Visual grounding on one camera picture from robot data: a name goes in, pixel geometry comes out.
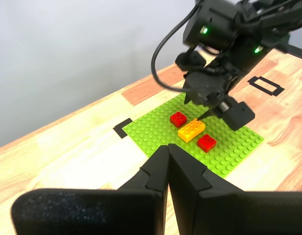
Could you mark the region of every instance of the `green lego baseplate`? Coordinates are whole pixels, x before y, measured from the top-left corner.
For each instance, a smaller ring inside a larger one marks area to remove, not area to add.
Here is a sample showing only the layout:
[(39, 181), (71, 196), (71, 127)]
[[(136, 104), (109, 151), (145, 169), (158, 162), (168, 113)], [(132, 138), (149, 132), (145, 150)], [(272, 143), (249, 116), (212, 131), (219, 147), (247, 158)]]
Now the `green lego baseplate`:
[[(170, 116), (180, 111), (186, 115), (189, 123), (208, 108), (194, 105), (192, 102), (184, 105), (184, 99), (185, 94), (178, 95), (126, 125), (123, 130), (148, 157), (161, 145), (174, 143), (221, 177), (228, 175), (264, 140), (246, 126), (233, 131), (222, 119), (208, 117), (202, 120), (206, 125), (205, 130), (189, 143), (185, 143), (178, 137), (178, 128), (170, 123)], [(204, 134), (209, 134), (217, 141), (216, 146), (208, 153), (196, 144)]]

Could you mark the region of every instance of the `black cable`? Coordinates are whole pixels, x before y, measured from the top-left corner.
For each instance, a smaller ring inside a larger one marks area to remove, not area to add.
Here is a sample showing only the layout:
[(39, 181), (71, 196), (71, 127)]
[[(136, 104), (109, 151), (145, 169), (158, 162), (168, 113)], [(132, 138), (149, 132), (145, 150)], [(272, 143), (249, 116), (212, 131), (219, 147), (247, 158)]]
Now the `black cable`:
[(155, 81), (162, 87), (171, 90), (171, 91), (175, 91), (175, 92), (191, 92), (193, 91), (193, 89), (182, 89), (182, 88), (176, 88), (176, 87), (171, 87), (165, 83), (163, 83), (160, 78), (157, 76), (157, 72), (156, 72), (156, 68), (155, 68), (155, 61), (156, 58), (159, 54), (159, 52), (161, 51), (162, 47), (166, 44), (166, 42), (171, 38), (172, 35), (174, 35), (194, 14), (195, 12), (199, 9), (199, 5), (200, 5), (200, 1), (197, 1), (194, 8), (190, 11), (190, 13), (179, 23), (177, 24), (169, 33), (168, 35), (161, 41), (161, 43), (158, 45), (158, 47), (156, 48), (153, 56), (152, 56), (152, 60), (151, 60), (151, 71), (153, 74), (153, 77), (155, 79)]

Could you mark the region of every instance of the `red lego brick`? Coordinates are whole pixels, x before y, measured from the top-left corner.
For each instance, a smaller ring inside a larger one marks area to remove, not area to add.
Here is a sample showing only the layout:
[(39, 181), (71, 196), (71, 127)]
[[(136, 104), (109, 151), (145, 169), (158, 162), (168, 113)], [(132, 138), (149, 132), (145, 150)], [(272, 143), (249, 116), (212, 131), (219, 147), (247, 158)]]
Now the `red lego brick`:
[(170, 117), (170, 122), (174, 124), (175, 127), (179, 128), (186, 123), (186, 116), (180, 112), (176, 112)]
[(197, 145), (206, 153), (213, 149), (216, 145), (216, 140), (210, 137), (208, 134), (205, 134), (197, 142)]

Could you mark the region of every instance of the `yellow lego brick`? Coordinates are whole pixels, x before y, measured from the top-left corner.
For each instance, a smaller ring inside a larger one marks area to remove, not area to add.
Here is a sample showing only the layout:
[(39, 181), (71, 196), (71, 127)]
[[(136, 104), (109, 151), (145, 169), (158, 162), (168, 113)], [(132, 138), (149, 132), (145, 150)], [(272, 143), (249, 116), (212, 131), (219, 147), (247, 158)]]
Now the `yellow lego brick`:
[(178, 131), (178, 136), (186, 143), (205, 130), (205, 124), (197, 119), (189, 122)]

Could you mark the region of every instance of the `wooden tabletop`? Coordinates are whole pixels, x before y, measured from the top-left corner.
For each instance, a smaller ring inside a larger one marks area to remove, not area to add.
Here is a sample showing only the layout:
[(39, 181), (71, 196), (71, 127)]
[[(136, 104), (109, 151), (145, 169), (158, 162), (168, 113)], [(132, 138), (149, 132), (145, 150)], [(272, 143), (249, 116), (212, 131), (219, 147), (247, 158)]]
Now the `wooden tabletop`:
[[(182, 86), (182, 75), (175, 65), (160, 71), (170, 85)], [(285, 90), (265, 94), (247, 82), (254, 76)], [(243, 190), (302, 190), (302, 60), (272, 51), (231, 93), (256, 113), (248, 126), (265, 140), (226, 179)], [(116, 189), (129, 180), (147, 158), (113, 127), (177, 95), (148, 76), (0, 148), (0, 235), (15, 234), (10, 208), (27, 191)], [(165, 229), (178, 234), (170, 195)]]

